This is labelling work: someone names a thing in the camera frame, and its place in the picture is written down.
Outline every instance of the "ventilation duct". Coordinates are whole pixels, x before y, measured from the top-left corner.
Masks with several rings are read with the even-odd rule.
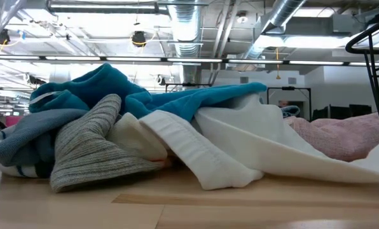
[[[168,6],[172,19],[172,35],[174,40],[182,42],[175,44],[178,57],[198,57],[200,46],[193,44],[198,41],[200,30],[200,8],[195,5]],[[196,66],[183,65],[183,83],[194,83]]]
[[[258,44],[259,35],[263,32],[276,34],[284,33],[287,22],[303,6],[306,0],[277,0],[273,5],[273,10],[268,14],[268,18],[260,17],[255,28],[257,36],[254,44],[243,55],[245,59],[257,59],[264,48]]]

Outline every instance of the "blue towel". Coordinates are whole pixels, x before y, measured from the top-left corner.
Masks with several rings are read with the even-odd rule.
[[[59,127],[82,117],[79,109],[53,109],[22,118],[0,142],[0,164],[5,167],[54,162],[54,139]]]
[[[48,92],[60,92],[30,104],[32,113],[49,109],[92,109],[103,97],[117,94],[123,98],[137,92],[147,92],[110,64],[103,64],[84,76],[65,83],[46,83],[31,94],[30,100]]]
[[[283,118],[297,116],[300,114],[300,108],[298,106],[286,106],[281,108],[283,111]]]
[[[132,113],[141,118],[157,109],[171,112],[187,121],[191,121],[198,108],[213,106],[227,99],[249,93],[264,92],[266,86],[261,83],[229,85],[221,87],[200,88],[167,94],[150,94],[146,89],[135,85],[127,77],[109,64],[87,73],[75,80],[58,84],[41,85],[31,94],[31,99],[49,92],[50,95],[30,105],[31,112],[47,109],[94,107],[101,98],[108,94],[117,94],[122,99],[120,114]]]

